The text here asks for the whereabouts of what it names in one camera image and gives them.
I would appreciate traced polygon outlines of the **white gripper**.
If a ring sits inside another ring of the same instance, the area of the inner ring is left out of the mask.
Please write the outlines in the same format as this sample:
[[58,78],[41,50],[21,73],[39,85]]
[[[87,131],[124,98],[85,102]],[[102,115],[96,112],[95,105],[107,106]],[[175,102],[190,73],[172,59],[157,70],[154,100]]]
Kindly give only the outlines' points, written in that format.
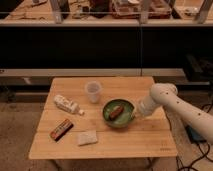
[[150,95],[148,95],[138,102],[137,108],[134,109],[132,112],[132,117],[138,117],[138,112],[143,117],[150,116],[155,112],[158,107],[159,104],[156,103]]

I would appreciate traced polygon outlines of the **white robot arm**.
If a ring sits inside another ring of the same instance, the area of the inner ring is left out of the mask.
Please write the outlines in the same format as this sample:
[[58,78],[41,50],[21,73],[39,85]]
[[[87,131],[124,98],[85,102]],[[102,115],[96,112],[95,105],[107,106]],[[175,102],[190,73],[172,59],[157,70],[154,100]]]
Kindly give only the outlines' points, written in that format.
[[213,116],[179,98],[174,84],[153,84],[149,93],[137,102],[137,111],[142,117],[147,117],[161,106],[175,111],[188,125],[213,144]]

